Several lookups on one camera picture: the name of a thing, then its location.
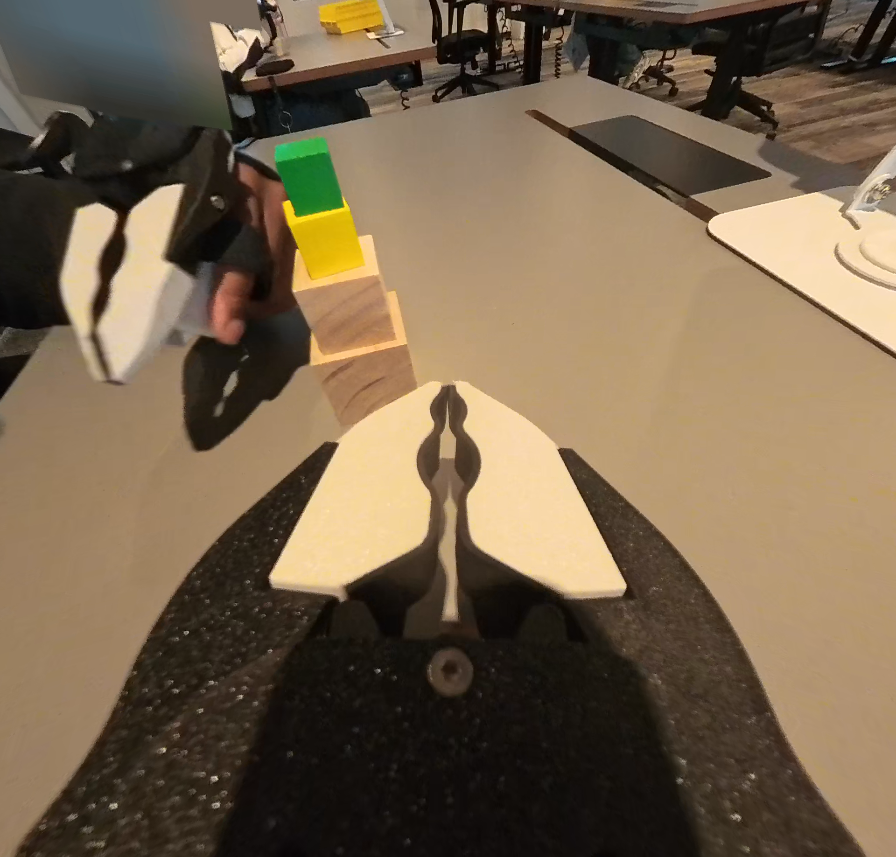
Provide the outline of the yellow box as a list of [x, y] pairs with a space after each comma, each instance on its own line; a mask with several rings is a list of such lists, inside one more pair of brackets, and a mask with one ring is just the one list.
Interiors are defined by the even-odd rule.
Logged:
[[349, 35], [385, 25], [378, 0], [340, 0], [318, 8], [319, 23], [329, 35]]

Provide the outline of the grey background desk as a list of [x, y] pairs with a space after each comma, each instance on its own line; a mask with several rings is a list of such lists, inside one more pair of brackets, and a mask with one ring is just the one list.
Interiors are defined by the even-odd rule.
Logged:
[[418, 85], [421, 62], [434, 57], [435, 46], [421, 30], [372, 39], [322, 30], [289, 36], [240, 81], [252, 101], [252, 133], [281, 136], [362, 119], [370, 112], [360, 90], [404, 69]]

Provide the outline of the black desk panel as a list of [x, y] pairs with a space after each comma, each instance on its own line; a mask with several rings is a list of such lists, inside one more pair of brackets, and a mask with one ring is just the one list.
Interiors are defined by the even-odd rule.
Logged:
[[766, 169], [631, 114], [576, 126], [573, 134], [690, 197], [770, 177]]

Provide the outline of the yellow wooden cube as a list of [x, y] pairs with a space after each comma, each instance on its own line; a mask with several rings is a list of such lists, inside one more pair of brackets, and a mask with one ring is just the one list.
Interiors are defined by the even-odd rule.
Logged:
[[284, 214], [310, 280], [340, 275], [364, 266], [364, 254], [349, 203], [336, 209], [297, 215], [285, 201]]

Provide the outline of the long brown-edged desk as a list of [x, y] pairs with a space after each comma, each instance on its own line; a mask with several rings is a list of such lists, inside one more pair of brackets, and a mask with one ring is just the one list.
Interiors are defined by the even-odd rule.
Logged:
[[588, 48], [588, 76], [618, 85], [622, 45], [641, 50], [686, 49], [706, 39], [707, 29], [746, 30], [756, 47], [762, 74], [783, 70], [811, 58], [823, 33], [832, 0], [494, 0], [525, 29], [523, 79], [539, 80], [530, 59], [532, 41], [554, 27], [561, 12], [574, 15], [573, 33]]

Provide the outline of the black desk frame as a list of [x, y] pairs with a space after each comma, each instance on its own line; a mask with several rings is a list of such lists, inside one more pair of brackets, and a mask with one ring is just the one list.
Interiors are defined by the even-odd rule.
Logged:
[[845, 72], [894, 67], [895, 0], [878, 0], [842, 67]]

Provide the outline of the large natural wooden cube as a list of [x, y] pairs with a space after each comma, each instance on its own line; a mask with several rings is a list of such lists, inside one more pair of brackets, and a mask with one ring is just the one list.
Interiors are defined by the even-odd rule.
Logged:
[[387, 293], [394, 338], [327, 354], [310, 338], [309, 365], [338, 422], [352, 426], [418, 386], [396, 291]]

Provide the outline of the small natural wooden cube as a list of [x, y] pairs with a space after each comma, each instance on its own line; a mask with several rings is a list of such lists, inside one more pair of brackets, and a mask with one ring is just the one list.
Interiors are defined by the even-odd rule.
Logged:
[[296, 253], [294, 296], [322, 355], [372, 348], [396, 337], [373, 236], [360, 236], [359, 246], [361, 266], [321, 279], [310, 277]]

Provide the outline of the person's left hand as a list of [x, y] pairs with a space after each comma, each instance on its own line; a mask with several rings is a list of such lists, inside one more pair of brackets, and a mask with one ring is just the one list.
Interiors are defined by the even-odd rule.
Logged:
[[263, 241], [263, 279], [267, 290], [254, 298], [257, 277], [248, 271], [221, 266], [209, 305], [209, 331], [221, 344], [235, 346], [249, 321], [260, 321], [296, 306], [292, 291], [296, 257], [295, 241], [288, 229], [284, 203], [287, 195], [280, 181], [244, 161], [235, 163], [239, 199], [234, 212]]

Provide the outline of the black chair base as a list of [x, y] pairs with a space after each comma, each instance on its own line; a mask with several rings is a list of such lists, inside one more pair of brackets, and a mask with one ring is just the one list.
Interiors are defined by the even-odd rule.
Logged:
[[658, 87], [668, 87], [670, 98], [678, 95], [678, 82], [671, 76], [674, 66], [671, 64], [678, 54], [678, 49], [666, 49], [658, 54], [643, 50], [633, 68], [620, 80], [619, 86], [624, 90], [638, 91], [644, 81], [650, 81]]

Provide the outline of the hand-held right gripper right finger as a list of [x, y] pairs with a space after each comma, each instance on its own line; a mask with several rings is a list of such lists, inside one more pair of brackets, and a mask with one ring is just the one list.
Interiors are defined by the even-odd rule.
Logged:
[[455, 381], [452, 431], [463, 482], [459, 543], [571, 601], [617, 598], [626, 582], [559, 448], [540, 428]]

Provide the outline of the white lamp stand base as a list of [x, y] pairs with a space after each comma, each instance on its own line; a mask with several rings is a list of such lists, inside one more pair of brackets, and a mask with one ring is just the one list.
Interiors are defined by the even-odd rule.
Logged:
[[854, 189], [720, 214], [708, 234], [895, 354], [895, 150]]

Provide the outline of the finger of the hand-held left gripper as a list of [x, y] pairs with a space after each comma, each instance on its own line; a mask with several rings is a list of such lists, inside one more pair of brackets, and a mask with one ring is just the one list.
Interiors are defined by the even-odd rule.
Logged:
[[185, 190], [163, 186], [127, 216], [122, 260], [95, 325], [108, 383], [128, 383], [166, 345], [210, 335], [210, 264], [193, 275], [169, 258]]
[[124, 257], [124, 217], [101, 204], [77, 209], [60, 273], [63, 307], [92, 376], [110, 371], [98, 337], [111, 283]]

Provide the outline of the black office chair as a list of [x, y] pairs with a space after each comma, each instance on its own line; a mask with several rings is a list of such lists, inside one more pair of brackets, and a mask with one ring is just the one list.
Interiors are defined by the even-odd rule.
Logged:
[[476, 0], [427, 0], [432, 16], [431, 41], [437, 62], [456, 65], [457, 75], [432, 94], [432, 102], [441, 103], [459, 91], [464, 97], [475, 97], [479, 90], [498, 91], [501, 86], [479, 75], [478, 58], [486, 54], [494, 40], [485, 30], [467, 29], [464, 14]]
[[705, 71], [711, 76], [705, 97], [688, 105], [686, 110], [724, 121], [734, 109], [740, 109], [766, 125], [767, 140], [776, 140], [779, 122], [773, 102], [750, 93], [743, 85], [745, 78], [762, 74], [762, 65], [755, 59], [756, 47], [749, 42], [746, 30], [719, 31], [719, 34], [717, 38], [698, 41], [691, 48], [693, 56], [711, 58], [715, 66]]

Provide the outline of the green wooden cube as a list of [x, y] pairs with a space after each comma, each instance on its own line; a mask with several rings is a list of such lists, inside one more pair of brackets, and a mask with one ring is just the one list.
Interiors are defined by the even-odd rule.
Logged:
[[279, 144], [275, 147], [274, 160], [296, 217], [343, 208], [342, 188], [325, 138]]

